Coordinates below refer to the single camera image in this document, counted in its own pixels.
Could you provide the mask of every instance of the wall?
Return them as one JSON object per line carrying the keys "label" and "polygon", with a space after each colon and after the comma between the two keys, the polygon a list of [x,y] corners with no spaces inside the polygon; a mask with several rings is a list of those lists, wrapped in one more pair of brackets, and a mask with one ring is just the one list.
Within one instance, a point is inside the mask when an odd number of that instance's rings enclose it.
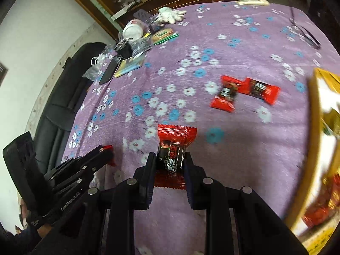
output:
{"label": "wall", "polygon": [[[25,131],[45,81],[65,52],[94,23],[74,0],[17,0],[0,25],[0,150]],[[99,26],[97,41],[111,39]],[[0,221],[20,227],[17,191],[0,156]]]}

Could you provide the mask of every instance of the blue flower print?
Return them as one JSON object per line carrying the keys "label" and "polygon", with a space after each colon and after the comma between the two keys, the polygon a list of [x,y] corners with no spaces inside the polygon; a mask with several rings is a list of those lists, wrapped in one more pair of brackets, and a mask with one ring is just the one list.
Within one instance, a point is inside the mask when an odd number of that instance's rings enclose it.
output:
{"label": "blue flower print", "polygon": [[138,95],[134,95],[131,99],[134,104],[140,102],[140,97]]}
{"label": "blue flower print", "polygon": [[133,109],[134,113],[136,114],[136,116],[140,116],[143,114],[144,109],[141,105],[136,105],[135,108]]}
{"label": "blue flower print", "polygon": [[217,144],[222,141],[224,137],[224,131],[219,127],[214,127],[209,129],[208,132],[205,133],[205,137],[208,143]]}
{"label": "blue flower print", "polygon": [[178,110],[178,109],[173,109],[173,110],[169,113],[169,120],[170,120],[170,121],[177,121],[179,116],[180,116],[179,110]]}
{"label": "blue flower print", "polygon": [[151,98],[151,96],[152,96],[151,92],[143,92],[142,94],[143,99],[149,99]]}
{"label": "blue flower print", "polygon": [[297,83],[296,83],[296,89],[297,89],[299,92],[303,93],[303,92],[305,92],[306,87],[305,87],[305,85],[304,85],[302,82],[297,82]]}
{"label": "blue flower print", "polygon": [[195,77],[204,77],[205,74],[206,72],[203,69],[198,69],[197,71],[195,71]]}
{"label": "blue flower print", "polygon": [[233,39],[232,39],[232,42],[235,43],[235,44],[239,44],[239,43],[241,43],[241,39],[239,39],[239,38],[233,38]]}
{"label": "blue flower print", "polygon": [[296,52],[295,54],[296,54],[297,56],[299,56],[299,57],[303,57],[302,52]]}
{"label": "blue flower print", "polygon": [[208,55],[203,55],[201,57],[202,61],[208,61],[209,60],[209,56]]}
{"label": "blue flower print", "polygon": [[118,108],[116,108],[113,112],[112,112],[112,116],[115,116],[115,115],[117,115],[118,114],[118,112],[119,112],[119,109]]}
{"label": "blue flower print", "polygon": [[205,54],[208,54],[208,55],[213,55],[214,54],[214,50],[213,49],[205,49],[203,52]]}
{"label": "blue flower print", "polygon": [[250,24],[254,22],[254,19],[251,18],[251,17],[246,17],[245,19],[246,19],[247,22],[250,23]]}
{"label": "blue flower print", "polygon": [[102,120],[105,119],[105,117],[106,117],[106,114],[105,114],[105,112],[103,112],[103,113],[100,114],[99,119],[102,121]]}

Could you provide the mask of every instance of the floral tablecloth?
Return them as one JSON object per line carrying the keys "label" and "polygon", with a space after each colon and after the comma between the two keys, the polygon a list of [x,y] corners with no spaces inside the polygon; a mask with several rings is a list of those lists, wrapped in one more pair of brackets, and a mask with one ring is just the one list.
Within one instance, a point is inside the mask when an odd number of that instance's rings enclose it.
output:
{"label": "floral tablecloth", "polygon": [[[186,19],[169,25],[179,37],[153,47],[140,69],[99,86],[113,54],[106,58],[63,159],[114,145],[117,167],[97,172],[95,182],[114,187],[157,152],[158,123],[194,126],[198,135],[187,149],[194,163],[227,187],[251,186],[283,217],[307,152],[307,79],[315,66],[339,74],[340,57],[298,9],[296,22],[320,41],[319,51],[291,27],[290,9],[283,5],[220,2],[183,9]],[[238,95],[234,113],[213,109],[221,75],[250,77],[281,92],[273,106]],[[204,239],[204,212],[191,210],[185,191],[155,188],[149,210],[135,212],[141,254],[198,254]]]}

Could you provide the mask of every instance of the metal screw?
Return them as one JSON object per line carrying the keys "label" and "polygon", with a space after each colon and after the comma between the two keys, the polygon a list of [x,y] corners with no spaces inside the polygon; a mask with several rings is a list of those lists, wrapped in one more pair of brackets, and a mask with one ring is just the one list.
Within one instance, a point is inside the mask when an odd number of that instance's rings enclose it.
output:
{"label": "metal screw", "polygon": [[87,193],[91,196],[96,194],[97,192],[98,192],[98,189],[96,187],[92,187],[92,188],[87,190]]}
{"label": "metal screw", "polygon": [[246,194],[251,194],[253,189],[249,186],[245,186],[245,187],[242,188],[242,191]]}
{"label": "metal screw", "polygon": [[129,178],[129,179],[126,181],[126,183],[127,183],[128,185],[135,185],[135,184],[137,183],[137,180],[134,179],[134,178]]}
{"label": "metal screw", "polygon": [[204,184],[212,184],[214,181],[210,177],[203,178],[203,183]]}

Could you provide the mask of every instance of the white flower print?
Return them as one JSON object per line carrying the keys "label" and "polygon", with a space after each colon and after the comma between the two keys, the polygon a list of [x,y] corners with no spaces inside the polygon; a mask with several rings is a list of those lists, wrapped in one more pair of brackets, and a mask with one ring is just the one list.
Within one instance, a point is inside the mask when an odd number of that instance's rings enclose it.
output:
{"label": "white flower print", "polygon": [[118,185],[123,181],[123,173],[120,170],[116,170],[115,174],[113,175],[113,179],[116,185]]}
{"label": "white flower print", "polygon": [[149,100],[149,106],[152,108],[156,108],[157,104],[158,104],[158,100],[159,98],[151,98]]}
{"label": "white flower print", "polygon": [[88,131],[91,131],[93,128],[93,122],[90,122],[88,125],[87,125],[87,130]]}
{"label": "white flower print", "polygon": [[186,112],[184,114],[184,120],[188,123],[194,122],[195,119],[196,119],[196,112],[195,111],[189,110],[188,112]]}
{"label": "white flower print", "polygon": [[174,85],[174,84],[169,84],[168,86],[167,86],[167,91],[169,91],[169,92],[175,92],[176,91],[176,86]]}
{"label": "white flower print", "polygon": [[220,40],[226,39],[227,37],[225,35],[217,35],[217,38]]}
{"label": "white flower print", "polygon": [[272,119],[272,114],[269,112],[269,110],[263,106],[261,106],[260,108],[258,108],[257,110],[257,114],[259,116],[259,118],[264,122],[264,123],[269,123],[271,122]]}
{"label": "white flower print", "polygon": [[213,81],[208,81],[205,84],[205,91],[207,91],[211,95],[215,95],[218,93],[218,85]]}
{"label": "white flower print", "polygon": [[183,76],[184,74],[185,74],[185,68],[178,68],[178,69],[176,69],[176,74],[178,75],[178,76]]}
{"label": "white flower print", "polygon": [[167,111],[168,111],[168,106],[165,103],[161,102],[157,106],[156,115],[157,116],[164,116]]}
{"label": "white flower print", "polygon": [[151,137],[155,137],[156,136],[156,132],[157,132],[157,129],[154,126],[149,127],[147,129],[147,131],[145,132],[145,138],[150,139]]}
{"label": "white flower print", "polygon": [[320,67],[320,66],[321,66],[320,63],[317,62],[315,59],[313,59],[313,63],[314,63],[317,67]]}
{"label": "white flower print", "polygon": [[147,163],[147,158],[149,157],[149,154],[143,154],[142,159],[140,162],[145,165]]}
{"label": "white flower print", "polygon": [[155,94],[159,95],[162,92],[162,90],[163,90],[162,87],[158,87]]}
{"label": "white flower print", "polygon": [[218,61],[218,59],[213,58],[213,59],[210,59],[210,60],[209,60],[209,64],[217,65],[218,63],[220,63],[220,62]]}
{"label": "white flower print", "polygon": [[149,116],[147,117],[147,119],[145,120],[145,123],[147,126],[151,126],[153,124],[153,122],[155,121],[155,117],[153,116]]}
{"label": "white flower print", "polygon": [[126,151],[126,148],[127,148],[127,140],[123,137],[123,152]]}
{"label": "white flower print", "polygon": [[283,63],[282,66],[285,67],[286,69],[290,70],[290,71],[293,70],[292,67],[287,63]]}
{"label": "white flower print", "polygon": [[148,249],[147,247],[139,247],[138,251],[139,251],[140,255],[153,255],[151,250]]}
{"label": "white flower print", "polygon": [[304,76],[305,75],[305,71],[301,68],[301,67],[295,67],[295,71],[299,74]]}
{"label": "white flower print", "polygon": [[196,89],[194,88],[186,88],[183,90],[183,93],[186,95],[186,96],[193,96],[196,94]]}
{"label": "white flower print", "polygon": [[128,121],[130,121],[131,120],[131,118],[132,118],[132,114],[131,114],[131,112],[129,111],[128,113],[126,113],[126,115],[125,115],[125,122],[128,122]]}
{"label": "white flower print", "polygon": [[201,64],[202,64],[202,60],[200,60],[200,59],[195,60],[195,61],[193,62],[193,65],[194,65],[194,66],[198,66],[198,65],[201,65]]}
{"label": "white flower print", "polygon": [[103,99],[103,103],[106,103],[108,101],[108,95],[105,96],[105,98]]}
{"label": "white flower print", "polygon": [[282,62],[282,57],[278,56],[278,55],[274,55],[274,54],[271,54],[270,56],[272,59],[278,61],[278,62]]}
{"label": "white flower print", "polygon": [[288,69],[284,70],[284,74],[289,81],[296,81],[295,75],[292,71],[289,71]]}
{"label": "white flower print", "polygon": [[190,57],[191,58],[194,58],[194,59],[197,59],[197,58],[200,58],[200,52],[198,51],[193,51],[191,54],[190,54]]}
{"label": "white flower print", "polygon": [[190,59],[183,59],[183,60],[181,61],[181,65],[182,65],[183,67],[189,67],[189,66],[191,65],[191,60],[190,60]]}
{"label": "white flower print", "polygon": [[176,105],[179,107],[179,108],[183,108],[184,106],[186,106],[186,101],[184,99],[179,99],[176,103]]}
{"label": "white flower print", "polygon": [[166,68],[165,67],[162,67],[158,70],[158,74],[161,75],[165,72]]}

